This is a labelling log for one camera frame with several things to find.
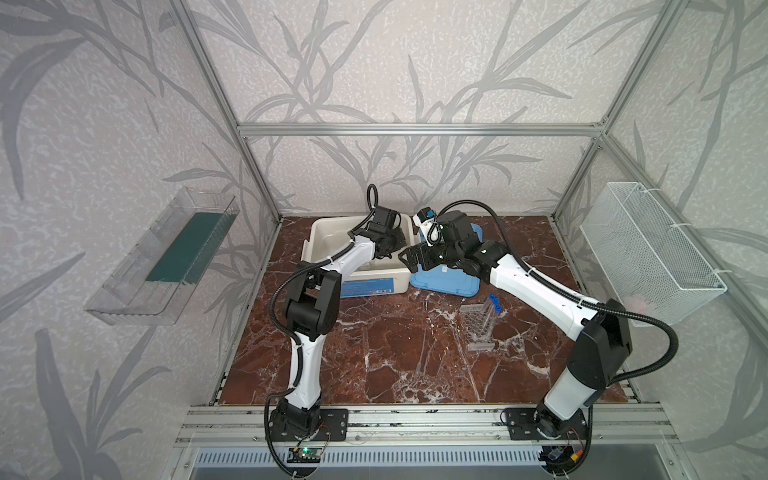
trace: white robot arm segment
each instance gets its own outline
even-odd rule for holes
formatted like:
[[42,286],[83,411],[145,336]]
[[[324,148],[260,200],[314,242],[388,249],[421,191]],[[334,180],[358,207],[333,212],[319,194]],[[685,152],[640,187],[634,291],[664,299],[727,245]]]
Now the white robot arm segment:
[[[573,293],[586,302],[596,303],[597,300],[588,296],[581,295],[565,285],[562,285],[549,276],[539,272],[539,275],[546,278],[550,283],[559,286],[563,290]],[[526,270],[515,260],[512,255],[505,255],[498,261],[498,266],[491,269],[491,285],[509,292],[520,300],[532,306],[541,315],[547,317],[560,330],[565,332],[571,340],[576,340],[581,329],[583,319],[592,319],[597,312],[588,308],[579,306],[563,296],[544,286],[526,273]]]
[[[363,264],[373,260],[375,250],[376,244],[369,238],[355,235],[355,244],[352,249],[328,265],[321,267],[321,270],[339,272],[343,282]],[[303,368],[299,385],[286,396],[286,400],[293,406],[309,409],[320,398],[320,364],[323,362],[323,344],[325,344],[326,336],[318,335],[312,340],[301,332],[297,332],[296,335],[301,339]],[[291,340],[291,346],[290,385],[296,378],[299,355],[299,345]]]

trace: blue label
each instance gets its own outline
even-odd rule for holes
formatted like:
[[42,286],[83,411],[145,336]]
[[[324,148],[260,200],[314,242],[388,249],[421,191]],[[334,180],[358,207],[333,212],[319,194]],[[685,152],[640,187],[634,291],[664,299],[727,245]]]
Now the blue label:
[[341,284],[341,297],[386,295],[395,291],[395,279],[375,278],[371,280],[353,280]]

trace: black cable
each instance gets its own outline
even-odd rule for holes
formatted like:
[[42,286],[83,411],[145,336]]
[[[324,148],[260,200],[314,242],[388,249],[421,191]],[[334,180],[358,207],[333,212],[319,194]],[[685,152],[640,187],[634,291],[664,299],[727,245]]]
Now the black cable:
[[[373,205],[371,204],[371,191],[373,191]],[[366,203],[368,210],[373,210],[379,205],[379,189],[374,184],[370,184],[366,189]]]
[[502,227],[501,219],[498,217],[496,212],[494,212],[493,209],[490,208],[488,205],[482,202],[478,202],[477,200],[459,200],[459,201],[448,204],[445,208],[440,210],[440,214],[438,215],[438,217],[440,215],[443,215],[446,211],[448,211],[449,208],[453,208],[459,204],[477,205],[478,207],[488,211],[488,213],[491,214],[491,217],[493,217],[493,220],[496,222],[496,227],[498,228],[499,233],[502,235],[502,238],[504,239],[504,243],[506,243],[509,253],[512,255],[512,257],[515,258],[515,260],[520,264],[520,266],[528,270],[527,272],[528,275],[532,276],[535,280],[537,280],[542,285],[558,293],[559,295],[564,296],[565,298],[569,299],[571,302],[578,303],[580,306],[583,306],[584,308],[595,310],[600,313],[606,313],[608,315],[623,316],[625,318],[635,319],[639,322],[649,323],[653,326],[656,326],[662,329],[664,333],[667,334],[667,337],[669,338],[669,346],[667,347],[667,351],[658,360],[651,363],[650,365],[641,367],[639,369],[631,370],[629,372],[616,375],[613,379],[611,379],[611,382],[608,384],[609,386],[613,385],[616,382],[633,379],[638,376],[655,372],[661,367],[667,365],[677,354],[677,349],[680,346],[679,340],[677,339],[677,334],[675,333],[675,331],[672,329],[671,326],[667,325],[661,320],[655,319],[652,316],[643,315],[642,313],[612,309],[605,306],[602,303],[585,302],[581,297],[576,296],[572,293],[569,293],[566,290],[563,290],[559,286],[554,285],[553,283],[550,283],[543,276],[539,275],[539,273],[533,267],[528,265],[528,263],[526,263],[525,260],[523,260],[522,257],[520,257],[520,255],[517,252],[515,252],[515,250],[512,248],[512,245],[509,242],[509,238],[507,237],[507,233],[504,231],[504,228]]
[[[373,205],[371,204],[371,191],[373,192]],[[365,225],[366,222],[373,217],[373,211],[379,206],[379,189],[376,188],[376,185],[374,184],[370,184],[368,190],[366,190],[366,203],[368,204],[368,215],[349,231],[353,240],[355,240],[355,236],[352,232]]]
[[429,232],[427,232],[427,240],[429,240],[431,244],[440,243],[440,240],[442,240],[442,232],[440,230],[438,230],[437,232],[437,239],[435,240],[432,239],[432,232],[434,232],[437,229],[437,226],[438,226],[437,220],[435,219],[432,222],[432,225],[429,227]]
[[556,477],[565,477],[567,475],[570,475],[576,470],[576,468],[579,468],[581,464],[583,464],[584,461],[587,459],[587,455],[589,454],[589,448],[592,445],[592,425],[593,425],[592,406],[589,406],[587,418],[588,418],[587,432],[585,434],[586,439],[584,439],[584,449],[582,450],[581,455],[579,455],[579,458],[577,458],[576,461],[573,462],[573,465],[570,468],[568,468],[568,470],[566,470],[565,468],[559,468],[561,473],[557,473],[557,470],[555,469],[555,467],[561,467],[561,465],[568,465],[571,462],[547,462],[547,466],[552,470],[551,472],[552,475]]

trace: enclosure wall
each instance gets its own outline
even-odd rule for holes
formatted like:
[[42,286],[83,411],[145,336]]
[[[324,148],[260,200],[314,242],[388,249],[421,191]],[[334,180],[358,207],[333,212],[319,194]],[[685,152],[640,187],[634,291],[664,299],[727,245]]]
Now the enclosure wall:
[[[663,2],[190,0],[241,124],[599,122]],[[284,213],[550,213],[587,139],[250,137]]]
[[[635,164],[683,214],[763,308],[768,305],[765,132],[768,2],[688,3],[611,130]],[[635,181],[598,155],[558,225],[586,284],[610,295],[578,226],[607,181]],[[763,478],[768,470],[768,355],[721,297],[675,325],[680,352],[637,379],[664,404],[702,479]],[[632,330],[630,367],[666,348]]]
[[[0,478],[157,478],[274,231],[165,2],[0,6]],[[173,326],[88,297],[182,186],[240,215]]]

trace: white plastic tub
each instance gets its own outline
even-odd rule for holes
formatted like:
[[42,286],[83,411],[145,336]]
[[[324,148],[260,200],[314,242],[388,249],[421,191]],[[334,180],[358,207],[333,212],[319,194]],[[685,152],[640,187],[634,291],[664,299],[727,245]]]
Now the white plastic tub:
[[[347,232],[365,216],[321,218],[312,224],[309,241],[304,240],[301,260],[317,262],[333,254],[349,242]],[[416,245],[411,219],[400,214],[400,229],[406,237],[406,246]],[[411,272],[398,260],[401,250],[392,254],[392,258],[371,260],[361,266],[349,279],[342,283],[341,296],[389,295],[403,293],[408,289]]]

